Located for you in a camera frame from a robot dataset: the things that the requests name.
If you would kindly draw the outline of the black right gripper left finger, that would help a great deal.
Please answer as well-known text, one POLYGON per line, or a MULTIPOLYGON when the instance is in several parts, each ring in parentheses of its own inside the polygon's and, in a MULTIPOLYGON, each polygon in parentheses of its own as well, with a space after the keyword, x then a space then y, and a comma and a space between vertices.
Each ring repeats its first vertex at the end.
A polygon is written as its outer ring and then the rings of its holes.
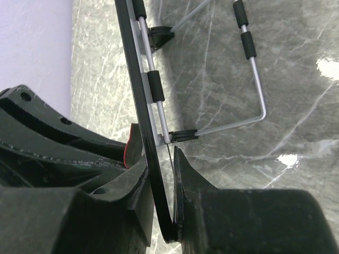
POLYGON ((1 253, 145 253, 154 202, 127 143, 59 114, 28 86, 1 92, 1 253))

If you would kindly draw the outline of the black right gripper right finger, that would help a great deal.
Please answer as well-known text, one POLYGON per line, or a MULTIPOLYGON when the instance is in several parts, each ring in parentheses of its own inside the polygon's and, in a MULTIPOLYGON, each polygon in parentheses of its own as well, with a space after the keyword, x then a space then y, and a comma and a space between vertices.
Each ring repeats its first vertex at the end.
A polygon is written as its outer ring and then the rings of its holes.
POLYGON ((338 253, 309 192, 216 188, 180 148, 173 165, 173 223, 183 253, 338 253))

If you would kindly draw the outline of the red black whiteboard eraser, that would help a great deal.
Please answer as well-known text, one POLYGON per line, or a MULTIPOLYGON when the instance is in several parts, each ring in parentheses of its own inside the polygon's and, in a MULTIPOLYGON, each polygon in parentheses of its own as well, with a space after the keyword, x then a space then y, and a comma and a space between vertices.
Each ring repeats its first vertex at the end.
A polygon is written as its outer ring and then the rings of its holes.
POLYGON ((130 135, 124 149, 123 162, 127 169, 144 159, 144 147, 138 123, 131 123, 130 135))

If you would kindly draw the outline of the white whiteboard black frame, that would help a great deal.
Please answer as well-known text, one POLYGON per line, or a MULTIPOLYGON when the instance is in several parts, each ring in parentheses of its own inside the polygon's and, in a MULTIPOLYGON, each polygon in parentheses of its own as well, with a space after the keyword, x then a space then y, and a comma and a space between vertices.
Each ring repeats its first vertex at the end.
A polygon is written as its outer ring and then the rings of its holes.
POLYGON ((144 145, 148 174, 153 193, 159 227, 166 243, 177 241, 177 234, 170 216, 162 174, 157 156, 156 144, 151 129, 145 90, 139 68, 136 43, 132 35, 132 23, 127 1, 115 1, 124 54, 129 72, 133 98, 144 145))

